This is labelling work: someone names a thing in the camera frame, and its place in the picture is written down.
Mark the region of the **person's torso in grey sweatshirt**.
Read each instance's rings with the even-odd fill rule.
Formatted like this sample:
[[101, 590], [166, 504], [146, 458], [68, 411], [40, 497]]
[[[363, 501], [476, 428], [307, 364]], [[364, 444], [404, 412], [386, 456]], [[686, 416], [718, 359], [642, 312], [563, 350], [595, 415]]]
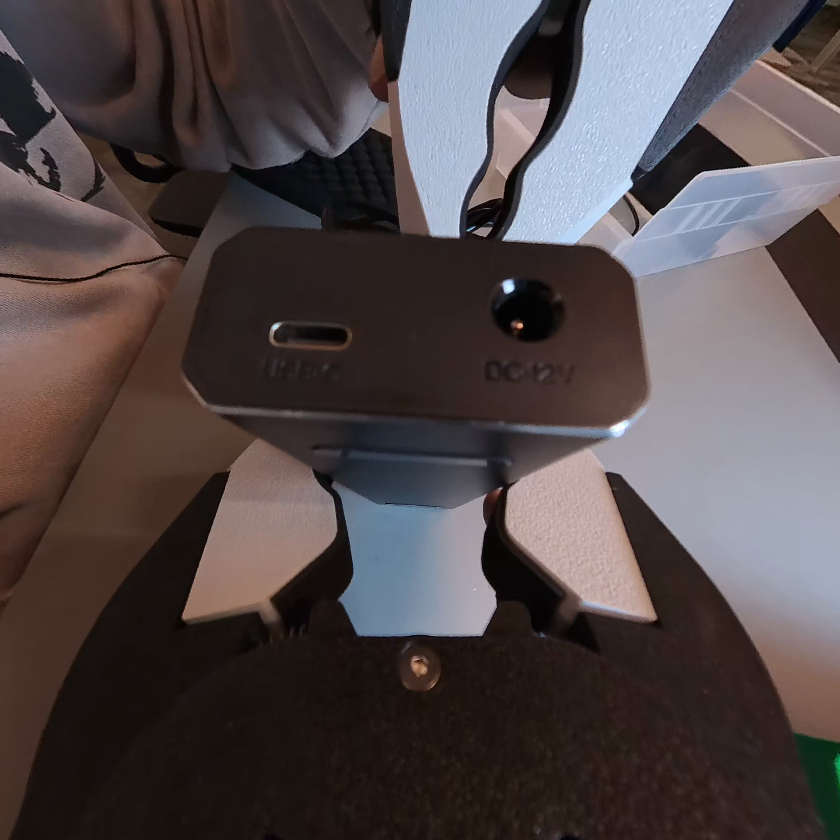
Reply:
[[183, 262], [3, 35], [1, 94], [4, 609]]

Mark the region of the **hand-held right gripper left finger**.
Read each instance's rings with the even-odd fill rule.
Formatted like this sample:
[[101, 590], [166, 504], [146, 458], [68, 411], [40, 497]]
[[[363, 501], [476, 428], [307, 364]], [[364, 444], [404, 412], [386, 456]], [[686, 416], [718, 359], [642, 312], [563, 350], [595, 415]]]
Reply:
[[313, 607], [340, 599], [353, 573], [332, 481], [257, 440], [228, 471], [182, 620], [254, 613], [274, 631], [296, 632]]

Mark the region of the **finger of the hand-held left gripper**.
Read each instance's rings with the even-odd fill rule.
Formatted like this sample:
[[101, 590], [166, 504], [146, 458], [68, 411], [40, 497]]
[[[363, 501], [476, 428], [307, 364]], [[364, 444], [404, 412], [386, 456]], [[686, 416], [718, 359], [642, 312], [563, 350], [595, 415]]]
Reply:
[[491, 159], [492, 108], [549, 2], [387, 3], [388, 109], [400, 231], [463, 235]]
[[500, 237], [572, 245], [620, 200], [731, 2], [587, 2], [574, 89], [508, 179]]

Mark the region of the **black wrist rest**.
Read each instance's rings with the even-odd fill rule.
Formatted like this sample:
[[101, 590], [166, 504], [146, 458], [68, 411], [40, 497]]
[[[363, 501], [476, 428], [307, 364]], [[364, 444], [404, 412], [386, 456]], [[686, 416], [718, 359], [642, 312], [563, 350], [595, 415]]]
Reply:
[[309, 151], [289, 164], [254, 170], [234, 165], [232, 170], [329, 229], [399, 231], [392, 140], [374, 129], [336, 157]]

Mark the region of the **grey metal usb hub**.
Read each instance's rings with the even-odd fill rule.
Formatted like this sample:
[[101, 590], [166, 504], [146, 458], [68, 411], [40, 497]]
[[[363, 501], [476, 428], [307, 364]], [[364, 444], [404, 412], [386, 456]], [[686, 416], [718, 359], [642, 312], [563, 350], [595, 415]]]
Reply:
[[358, 495], [447, 509], [620, 437], [650, 392], [634, 278], [599, 248], [304, 228], [217, 247], [182, 372]]

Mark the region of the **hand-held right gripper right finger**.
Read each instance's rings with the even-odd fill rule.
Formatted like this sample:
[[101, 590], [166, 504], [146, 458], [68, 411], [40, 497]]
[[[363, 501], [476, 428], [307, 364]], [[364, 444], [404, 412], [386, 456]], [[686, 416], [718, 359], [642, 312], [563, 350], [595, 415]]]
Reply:
[[481, 569], [497, 603], [519, 603], [537, 634], [585, 636], [588, 616], [658, 616], [601, 462], [579, 453], [504, 489]]

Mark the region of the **clear plastic bin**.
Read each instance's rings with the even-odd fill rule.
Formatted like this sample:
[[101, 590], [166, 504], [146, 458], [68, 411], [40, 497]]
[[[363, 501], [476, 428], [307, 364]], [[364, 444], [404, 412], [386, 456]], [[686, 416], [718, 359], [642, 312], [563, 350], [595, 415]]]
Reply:
[[612, 255], [645, 277], [762, 248], [838, 194], [838, 156], [701, 173]]

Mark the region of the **grey fabric panel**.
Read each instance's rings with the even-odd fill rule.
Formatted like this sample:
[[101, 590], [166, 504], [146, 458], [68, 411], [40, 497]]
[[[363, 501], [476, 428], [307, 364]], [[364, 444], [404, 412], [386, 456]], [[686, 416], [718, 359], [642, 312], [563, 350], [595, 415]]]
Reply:
[[631, 176], [650, 173], [768, 49], [795, 36], [822, 2], [733, 1]]

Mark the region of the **green plastic bin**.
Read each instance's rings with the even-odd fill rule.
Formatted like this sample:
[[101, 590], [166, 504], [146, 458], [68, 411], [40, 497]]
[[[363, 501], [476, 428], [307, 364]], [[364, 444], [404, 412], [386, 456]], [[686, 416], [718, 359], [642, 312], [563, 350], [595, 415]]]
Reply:
[[839, 743], [794, 735], [815, 808], [830, 839], [839, 839]]

